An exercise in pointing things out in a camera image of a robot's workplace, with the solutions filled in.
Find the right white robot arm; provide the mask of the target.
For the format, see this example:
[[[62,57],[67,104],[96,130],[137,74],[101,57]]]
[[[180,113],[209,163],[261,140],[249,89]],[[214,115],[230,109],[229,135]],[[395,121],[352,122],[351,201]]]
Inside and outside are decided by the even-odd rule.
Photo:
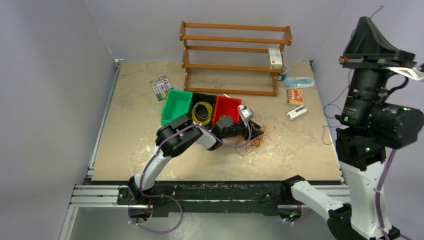
[[[398,149],[417,141],[420,109],[388,103],[410,80],[423,81],[415,54],[393,46],[370,17],[359,18],[339,63],[353,70],[341,114],[335,118],[335,150],[350,202],[335,200],[296,175],[281,184],[288,204],[307,205],[338,240],[394,240],[401,231],[387,216],[384,181]]]

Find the green plastic bin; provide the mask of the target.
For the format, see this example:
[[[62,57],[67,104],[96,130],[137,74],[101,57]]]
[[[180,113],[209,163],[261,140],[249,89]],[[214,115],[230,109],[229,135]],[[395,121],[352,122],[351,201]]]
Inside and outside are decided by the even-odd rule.
[[[190,91],[170,89],[161,111],[161,124],[167,125],[181,115],[189,112],[193,93]]]

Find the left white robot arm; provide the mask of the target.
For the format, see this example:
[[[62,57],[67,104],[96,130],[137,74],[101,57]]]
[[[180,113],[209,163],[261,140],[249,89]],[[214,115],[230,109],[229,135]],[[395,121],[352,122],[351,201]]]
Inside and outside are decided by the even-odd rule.
[[[183,154],[193,144],[214,151],[224,144],[224,139],[241,136],[245,143],[264,134],[261,126],[252,120],[235,123],[228,115],[222,116],[210,128],[195,123],[188,114],[183,114],[163,125],[156,132],[155,147],[150,158],[139,173],[128,181],[129,197],[138,205],[149,199],[149,190],[164,167],[172,158]]]

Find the red plastic bin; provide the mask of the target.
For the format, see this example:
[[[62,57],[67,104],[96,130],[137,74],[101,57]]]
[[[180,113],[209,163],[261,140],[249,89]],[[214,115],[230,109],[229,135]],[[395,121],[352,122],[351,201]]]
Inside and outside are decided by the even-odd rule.
[[[239,123],[241,117],[238,112],[238,106],[241,104],[242,100],[239,98],[217,96],[212,116],[212,125],[214,126],[223,116],[229,116],[234,123]]]

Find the black plastic bin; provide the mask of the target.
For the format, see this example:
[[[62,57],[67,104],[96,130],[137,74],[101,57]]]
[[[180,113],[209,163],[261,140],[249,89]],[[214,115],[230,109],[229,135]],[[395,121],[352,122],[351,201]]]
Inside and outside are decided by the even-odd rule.
[[[188,111],[190,118],[197,124],[210,128],[217,97],[211,94],[194,92]]]

